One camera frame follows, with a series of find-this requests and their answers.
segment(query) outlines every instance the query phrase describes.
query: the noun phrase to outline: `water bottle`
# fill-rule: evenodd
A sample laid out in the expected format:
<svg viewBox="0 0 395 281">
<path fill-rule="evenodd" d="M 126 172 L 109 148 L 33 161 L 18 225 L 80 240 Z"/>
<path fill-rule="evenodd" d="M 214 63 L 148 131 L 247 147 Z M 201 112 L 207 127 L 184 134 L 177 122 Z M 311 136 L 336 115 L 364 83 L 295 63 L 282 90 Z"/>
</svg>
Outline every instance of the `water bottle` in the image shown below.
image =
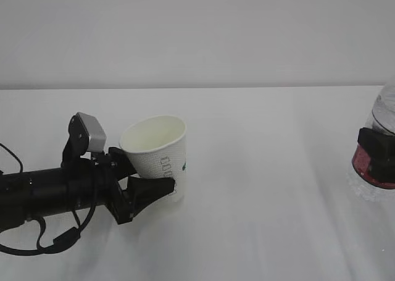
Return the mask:
<svg viewBox="0 0 395 281">
<path fill-rule="evenodd" d="M 364 127 L 395 136 L 395 80 L 380 91 Z M 369 167 L 358 144 L 331 215 L 350 279 L 395 280 L 395 183 L 372 177 Z"/>
</svg>

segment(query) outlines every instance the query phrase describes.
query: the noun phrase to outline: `wire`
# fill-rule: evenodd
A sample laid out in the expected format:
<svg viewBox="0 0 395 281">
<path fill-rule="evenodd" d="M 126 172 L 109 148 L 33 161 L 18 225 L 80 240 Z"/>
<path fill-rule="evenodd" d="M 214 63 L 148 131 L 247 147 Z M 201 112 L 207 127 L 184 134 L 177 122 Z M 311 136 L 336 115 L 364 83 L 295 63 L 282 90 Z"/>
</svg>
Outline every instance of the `wire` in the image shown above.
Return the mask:
<svg viewBox="0 0 395 281">
<path fill-rule="evenodd" d="M 77 212 L 75 211 L 75 209 L 72 210 L 72 213 L 73 213 L 75 222 L 77 223 L 78 227 L 80 227 L 80 226 L 81 226 L 81 220 L 80 220 L 80 218 L 78 217 L 78 214 L 77 214 Z"/>
<path fill-rule="evenodd" d="M 0 143 L 0 146 L 3 147 L 18 163 L 19 163 L 19 173 L 23 172 L 23 164 L 20 161 L 20 159 L 16 156 L 15 153 L 13 153 L 7 146 L 4 144 Z"/>
</svg>

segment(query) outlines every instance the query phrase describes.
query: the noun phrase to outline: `white wall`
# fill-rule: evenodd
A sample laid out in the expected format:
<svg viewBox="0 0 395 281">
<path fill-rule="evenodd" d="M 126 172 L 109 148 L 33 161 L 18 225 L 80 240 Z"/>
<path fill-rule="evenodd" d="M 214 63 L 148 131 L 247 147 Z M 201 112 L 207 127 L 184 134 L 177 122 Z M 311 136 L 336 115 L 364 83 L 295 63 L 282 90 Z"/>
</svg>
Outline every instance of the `white wall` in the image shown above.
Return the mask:
<svg viewBox="0 0 395 281">
<path fill-rule="evenodd" d="M 0 88 L 382 82 L 394 0 L 0 0 Z"/>
</svg>

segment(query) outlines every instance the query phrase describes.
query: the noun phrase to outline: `table surface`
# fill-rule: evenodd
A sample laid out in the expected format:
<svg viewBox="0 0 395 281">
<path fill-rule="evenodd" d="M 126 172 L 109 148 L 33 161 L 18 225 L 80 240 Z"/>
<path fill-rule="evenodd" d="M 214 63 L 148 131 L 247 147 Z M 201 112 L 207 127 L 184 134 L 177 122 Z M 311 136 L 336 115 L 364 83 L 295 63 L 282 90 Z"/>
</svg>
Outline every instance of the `table surface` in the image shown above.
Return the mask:
<svg viewBox="0 0 395 281">
<path fill-rule="evenodd" d="M 52 256 L 0 255 L 2 280 L 394 280 L 394 201 L 346 181 L 377 86 L 0 91 L 0 141 L 26 170 L 58 167 L 76 111 L 117 146 L 156 114 L 188 124 L 184 200 L 118 226 L 99 207 L 82 239 Z M 4 172 L 17 170 L 0 153 Z M 44 243 L 74 225 L 48 218 Z M 34 248 L 38 225 L 1 235 Z"/>
</svg>

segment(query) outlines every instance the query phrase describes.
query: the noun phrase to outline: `white paper cup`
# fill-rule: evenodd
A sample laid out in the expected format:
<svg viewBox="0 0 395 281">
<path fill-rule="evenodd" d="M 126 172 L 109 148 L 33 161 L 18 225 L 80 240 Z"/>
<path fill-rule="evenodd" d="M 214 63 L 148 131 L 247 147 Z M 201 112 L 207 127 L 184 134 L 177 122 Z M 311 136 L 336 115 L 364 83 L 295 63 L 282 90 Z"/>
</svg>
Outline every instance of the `white paper cup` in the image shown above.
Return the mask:
<svg viewBox="0 0 395 281">
<path fill-rule="evenodd" d="M 176 202 L 186 183 L 186 125 L 178 117 L 160 115 L 128 127 L 119 145 L 142 178 L 173 177 L 175 190 L 166 199 Z"/>
</svg>

